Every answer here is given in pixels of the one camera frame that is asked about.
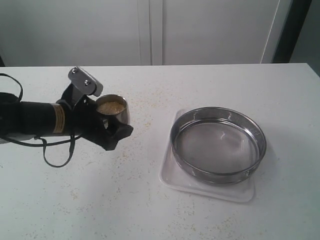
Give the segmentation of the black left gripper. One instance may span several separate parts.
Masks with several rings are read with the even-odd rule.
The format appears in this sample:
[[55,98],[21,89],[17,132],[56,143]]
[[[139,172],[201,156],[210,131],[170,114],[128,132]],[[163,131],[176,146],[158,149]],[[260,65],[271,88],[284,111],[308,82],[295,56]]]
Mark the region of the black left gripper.
[[113,151],[118,142],[129,137],[134,130],[131,125],[123,123],[110,124],[105,128],[97,112],[96,102],[73,84],[68,85],[56,105],[62,107],[63,113],[60,116],[64,117],[59,135],[81,135],[106,151]]

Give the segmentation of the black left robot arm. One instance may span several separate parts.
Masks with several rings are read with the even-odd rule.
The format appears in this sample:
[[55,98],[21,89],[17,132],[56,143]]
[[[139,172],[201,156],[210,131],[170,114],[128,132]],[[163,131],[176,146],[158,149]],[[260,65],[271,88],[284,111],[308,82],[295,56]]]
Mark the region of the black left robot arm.
[[23,144],[31,138],[67,137],[74,143],[84,138],[106,151],[129,137],[133,127],[114,116],[97,112],[94,100],[69,85],[56,103],[22,101],[21,96],[0,94],[0,138]]

